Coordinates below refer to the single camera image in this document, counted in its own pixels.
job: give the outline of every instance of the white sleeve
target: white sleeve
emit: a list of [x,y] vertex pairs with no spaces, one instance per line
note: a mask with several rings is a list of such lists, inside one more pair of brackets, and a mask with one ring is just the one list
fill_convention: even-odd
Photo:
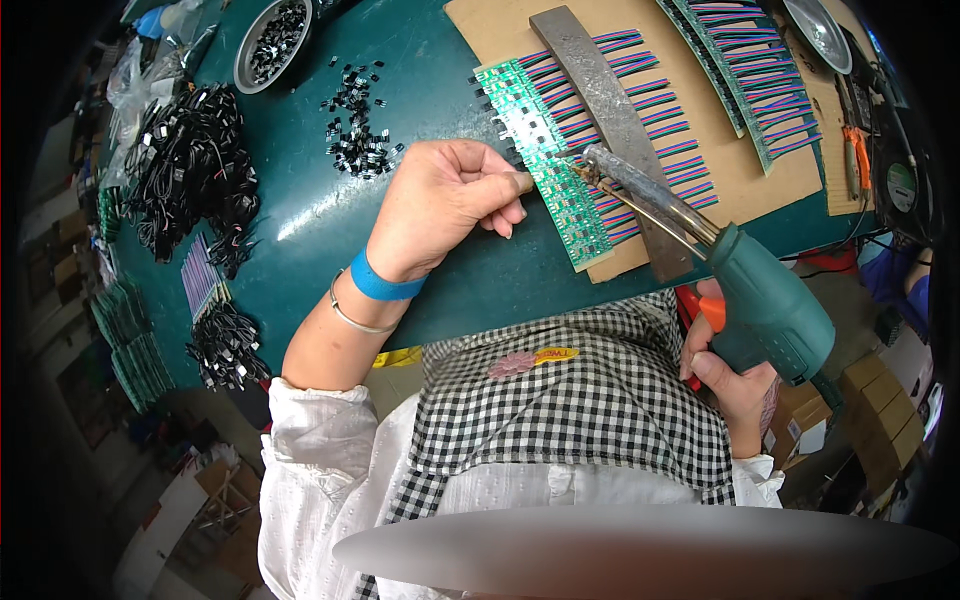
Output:
[[774,457],[757,454],[752,458],[733,459],[733,495],[737,506],[759,506],[781,509],[777,491],[785,475],[774,470]]
[[261,437],[257,558],[267,586],[285,600],[301,585],[288,560],[304,552],[303,533],[327,534],[347,496],[367,479],[377,423],[363,386],[298,390],[279,377],[270,386],[270,414],[270,434]]

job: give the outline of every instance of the cardboard sheet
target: cardboard sheet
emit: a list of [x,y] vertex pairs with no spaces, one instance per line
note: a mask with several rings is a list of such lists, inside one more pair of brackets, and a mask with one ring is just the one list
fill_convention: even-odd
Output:
[[[566,4],[592,36],[636,27],[643,33],[639,50],[653,52],[660,64],[656,68],[624,78],[624,85],[667,78],[684,108],[690,131],[655,140],[662,148],[696,138],[695,153],[672,156],[666,163],[701,154],[720,202],[704,208],[704,214],[717,225],[733,221],[742,224],[822,189],[813,151],[802,148],[777,159],[770,177],[756,156],[753,142],[737,138],[730,118],[720,104],[703,67],[677,32],[676,27],[654,0],[453,0],[444,6],[450,19],[480,60],[493,65],[543,49],[530,30],[532,14]],[[590,267],[594,283],[606,281],[649,262],[640,236],[618,244],[615,255]]]
[[[853,34],[864,56],[868,60],[876,60],[876,54],[870,46],[867,32],[860,26],[850,7],[840,0],[821,0],[821,2],[837,23]],[[817,120],[822,124],[820,131],[824,134],[820,148],[823,152],[824,175],[827,180],[827,214],[835,217],[859,212],[863,204],[859,200],[851,198],[850,188],[847,185],[843,140],[844,115],[843,108],[840,106],[840,95],[836,91],[833,71],[827,67],[819,56],[800,46],[800,42],[795,36],[789,36],[787,43],[790,45],[790,50],[794,53],[794,56],[803,54],[807,58],[806,64],[798,60],[797,67],[804,79],[807,94],[811,99],[815,98],[817,100],[817,104],[813,106],[814,110],[817,110]],[[871,201],[867,209],[873,210],[873,208],[874,203]]]

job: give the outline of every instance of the black and white checkered apron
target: black and white checkered apron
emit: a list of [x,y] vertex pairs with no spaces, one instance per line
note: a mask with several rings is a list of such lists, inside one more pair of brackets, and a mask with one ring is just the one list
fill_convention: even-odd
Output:
[[[447,479],[485,463],[645,468],[733,504],[727,427],[677,376],[676,315],[661,290],[425,346],[410,469],[384,524],[433,515]],[[541,348],[579,353],[491,377]],[[355,598],[376,597],[362,575]]]

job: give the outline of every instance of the silver bangle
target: silver bangle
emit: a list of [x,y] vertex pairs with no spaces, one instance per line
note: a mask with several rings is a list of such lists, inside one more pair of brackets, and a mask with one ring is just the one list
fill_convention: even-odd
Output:
[[364,333],[390,333],[396,326],[400,324],[400,321],[397,320],[396,323],[390,325],[389,327],[367,327],[366,325],[360,324],[347,315],[344,314],[344,311],[340,310],[340,302],[337,301],[337,295],[333,292],[333,285],[337,282],[337,279],[344,273],[346,269],[341,269],[337,272],[337,275],[333,276],[333,281],[330,281],[330,306],[333,308],[333,312],[337,313],[337,316],[343,319],[348,325],[356,329],[360,329]]

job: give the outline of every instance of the finger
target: finger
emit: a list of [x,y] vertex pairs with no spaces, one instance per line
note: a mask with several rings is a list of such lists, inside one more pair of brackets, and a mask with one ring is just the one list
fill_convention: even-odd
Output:
[[703,313],[697,315],[697,318],[690,324],[690,330],[686,332],[684,347],[680,350],[680,379],[686,381],[693,374],[690,368],[690,362],[693,361],[693,355],[707,349],[710,340],[713,339],[713,327],[704,317]]
[[764,390],[769,390],[777,379],[777,371],[774,370],[773,365],[764,362],[744,371],[742,377],[762,385]]
[[706,298],[723,298],[720,284],[716,279],[701,279],[697,281],[697,292]]
[[516,200],[520,194],[533,189],[529,173],[496,173],[466,183],[460,193],[465,194],[462,206],[477,219]]
[[435,143],[440,145],[440,152],[460,172],[491,175],[516,171],[493,147],[475,139],[447,139]]
[[471,183],[477,181],[483,177],[483,173],[471,173],[470,171],[461,171],[460,172],[460,181],[463,183]]
[[745,380],[737,375],[722,358],[713,352],[697,352],[690,361],[690,368],[697,378],[713,390],[721,400],[740,397],[749,393]]
[[503,208],[500,208],[500,214],[503,215],[504,219],[510,221],[514,225],[527,218],[527,210],[520,202],[520,198],[517,198]]
[[494,212],[494,214],[492,214],[490,218],[493,222],[493,228],[496,229],[497,233],[507,238],[508,240],[514,236],[513,224],[511,224],[510,221],[507,221],[506,219],[504,219],[503,215],[500,214],[499,210]]

